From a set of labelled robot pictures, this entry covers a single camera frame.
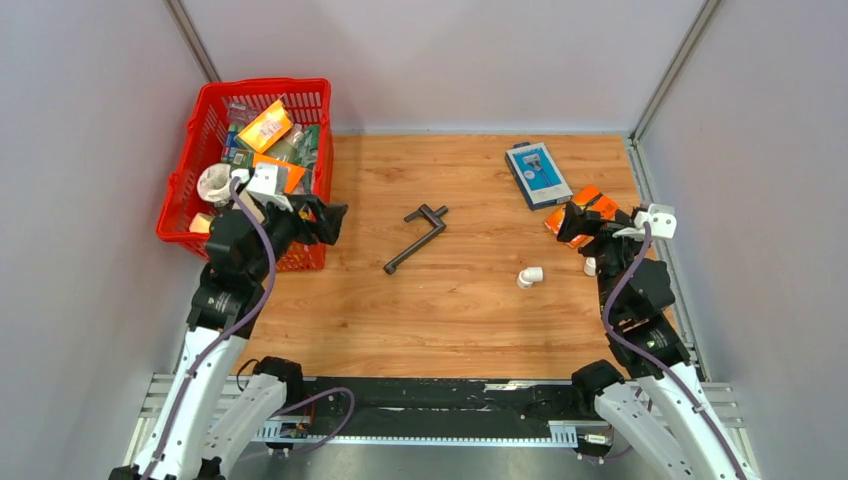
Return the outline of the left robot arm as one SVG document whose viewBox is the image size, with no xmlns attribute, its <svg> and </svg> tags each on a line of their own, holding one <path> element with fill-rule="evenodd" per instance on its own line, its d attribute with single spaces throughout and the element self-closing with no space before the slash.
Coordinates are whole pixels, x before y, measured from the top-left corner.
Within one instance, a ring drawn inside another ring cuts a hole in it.
<svg viewBox="0 0 848 480">
<path fill-rule="evenodd" d="M 258 220 L 247 208 L 213 218 L 187 318 L 175 378 L 153 431 L 112 479 L 226 479 L 236 460 L 271 416 L 299 411 L 306 399 L 302 368 L 262 359 L 244 390 L 219 420 L 213 418 L 228 376 L 252 334 L 275 284 L 276 264 L 294 243 L 333 245 L 345 203 L 292 195 L 292 209 L 274 203 Z"/>
</svg>

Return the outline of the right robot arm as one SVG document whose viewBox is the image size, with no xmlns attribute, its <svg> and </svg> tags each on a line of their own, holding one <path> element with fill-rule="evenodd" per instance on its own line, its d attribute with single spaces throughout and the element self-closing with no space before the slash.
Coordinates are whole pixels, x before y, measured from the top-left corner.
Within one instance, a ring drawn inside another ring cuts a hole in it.
<svg viewBox="0 0 848 480">
<path fill-rule="evenodd" d="M 648 256 L 673 238 L 672 208 L 650 204 L 603 214 L 569 201 L 555 231 L 577 237 L 595 262 L 600 314 L 613 362 L 572 374 L 573 410 L 600 417 L 663 479 L 756 479 L 708 400 L 694 362 L 665 315 L 675 301 L 668 265 Z"/>
</svg>

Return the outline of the white PVC elbow fitting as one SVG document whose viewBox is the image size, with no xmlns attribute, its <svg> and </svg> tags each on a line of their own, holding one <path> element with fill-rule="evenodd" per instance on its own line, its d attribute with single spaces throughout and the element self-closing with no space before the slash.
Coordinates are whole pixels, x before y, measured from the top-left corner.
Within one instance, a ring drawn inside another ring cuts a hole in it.
<svg viewBox="0 0 848 480">
<path fill-rule="evenodd" d="M 544 270 L 542 267 L 534 266 L 522 269 L 516 277 L 516 284 L 519 288 L 528 289 L 536 283 L 544 280 Z"/>
</svg>

